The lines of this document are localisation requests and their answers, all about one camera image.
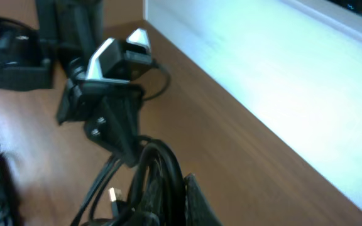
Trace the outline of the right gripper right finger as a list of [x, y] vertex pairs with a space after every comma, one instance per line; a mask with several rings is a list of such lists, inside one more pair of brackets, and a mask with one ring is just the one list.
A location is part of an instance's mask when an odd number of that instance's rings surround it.
[[222, 226], [204, 196], [194, 174], [184, 178], [186, 226]]

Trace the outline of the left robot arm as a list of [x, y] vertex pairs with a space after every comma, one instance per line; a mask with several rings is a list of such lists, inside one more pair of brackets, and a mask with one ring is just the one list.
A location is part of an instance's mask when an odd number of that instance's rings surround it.
[[0, 17], [0, 89], [50, 89], [60, 62], [67, 82], [57, 122], [82, 121], [90, 140], [134, 166], [144, 95], [134, 81], [151, 67], [150, 41], [142, 28], [124, 40], [104, 39], [102, 7], [101, 1], [38, 1], [38, 29]]

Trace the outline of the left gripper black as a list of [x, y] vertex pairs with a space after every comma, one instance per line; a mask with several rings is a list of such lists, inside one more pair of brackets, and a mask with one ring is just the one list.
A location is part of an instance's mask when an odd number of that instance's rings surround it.
[[86, 121], [88, 139], [134, 167], [140, 158], [138, 116], [144, 94], [140, 85], [69, 78], [56, 120], [59, 125]]

